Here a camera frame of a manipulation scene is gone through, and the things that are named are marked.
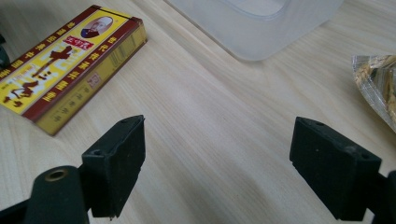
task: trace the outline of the white plastic container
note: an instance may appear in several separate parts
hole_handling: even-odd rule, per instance
[[[332,17],[344,0],[165,0],[237,58],[260,61]]]

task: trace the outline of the plastic wrapper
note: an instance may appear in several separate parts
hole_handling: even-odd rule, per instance
[[[352,62],[361,94],[396,132],[396,55],[354,56]]]

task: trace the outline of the light wood grain surface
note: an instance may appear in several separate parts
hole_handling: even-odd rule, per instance
[[[81,165],[114,123],[139,114],[147,158],[112,223],[341,223],[289,160],[297,116],[372,151],[382,175],[396,169],[396,133],[351,68],[355,54],[395,54],[394,0],[346,0],[330,21],[256,63],[236,60],[161,0],[2,0],[4,47],[16,59],[92,4],[143,19],[148,43],[55,137],[0,108],[0,209],[29,198],[49,168]]]

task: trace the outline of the wooden table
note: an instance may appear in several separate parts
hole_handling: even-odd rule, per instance
[[[330,21],[255,63],[236,60],[164,1],[3,0],[10,58],[92,4],[143,19],[148,43],[55,137],[0,109],[0,209],[29,198],[49,168],[81,165],[114,123],[139,114],[147,157],[113,223],[339,223],[289,160],[297,116],[372,151],[382,175],[396,169],[395,132],[351,67],[352,55],[396,52],[394,0],[346,0]]]

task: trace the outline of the translucent plastic box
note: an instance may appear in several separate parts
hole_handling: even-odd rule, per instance
[[[165,0],[237,58],[260,61],[330,19],[344,0]]]

